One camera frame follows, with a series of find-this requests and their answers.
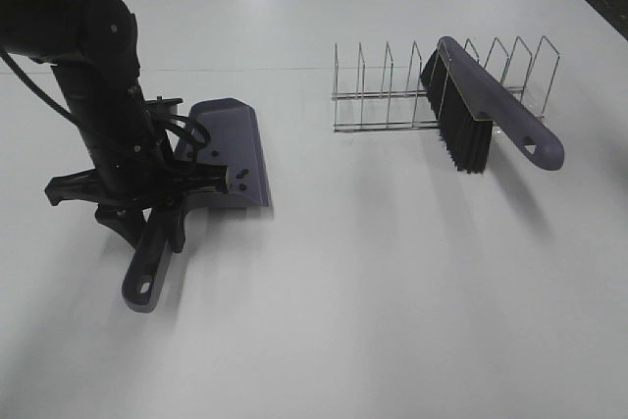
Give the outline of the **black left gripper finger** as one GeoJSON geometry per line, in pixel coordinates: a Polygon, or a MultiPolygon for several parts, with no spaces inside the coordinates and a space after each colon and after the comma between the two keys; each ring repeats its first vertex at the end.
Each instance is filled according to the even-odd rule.
{"type": "Polygon", "coordinates": [[[133,248],[138,247],[146,225],[141,210],[124,210],[98,205],[94,217],[97,223],[118,234],[133,248]]]}
{"type": "Polygon", "coordinates": [[[167,236],[174,253],[182,253],[186,241],[185,218],[190,211],[186,195],[170,198],[164,207],[167,219],[167,236]]]}

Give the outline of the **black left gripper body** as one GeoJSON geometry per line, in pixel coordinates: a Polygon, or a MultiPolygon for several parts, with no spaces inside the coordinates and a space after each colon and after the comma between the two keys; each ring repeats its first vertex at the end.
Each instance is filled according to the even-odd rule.
{"type": "Polygon", "coordinates": [[[179,113],[153,120],[155,138],[125,156],[114,146],[89,141],[93,167],[51,179],[45,188],[49,202],[83,201],[116,209],[164,208],[177,195],[214,196],[229,193],[227,168],[203,163],[201,153],[212,142],[207,125],[179,113]]]}

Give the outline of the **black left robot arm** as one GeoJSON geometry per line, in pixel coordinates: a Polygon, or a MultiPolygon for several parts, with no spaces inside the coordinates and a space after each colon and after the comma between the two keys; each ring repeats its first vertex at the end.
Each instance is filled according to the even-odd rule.
{"type": "Polygon", "coordinates": [[[143,211],[165,209],[167,240],[181,251],[185,198],[226,193],[227,170],[199,162],[210,132],[179,115],[176,100],[144,98],[137,37],[122,0],[1,0],[2,59],[50,65],[65,98],[53,109],[78,129],[93,164],[52,179],[49,201],[95,203],[97,221],[132,245],[142,238],[143,211]]]}

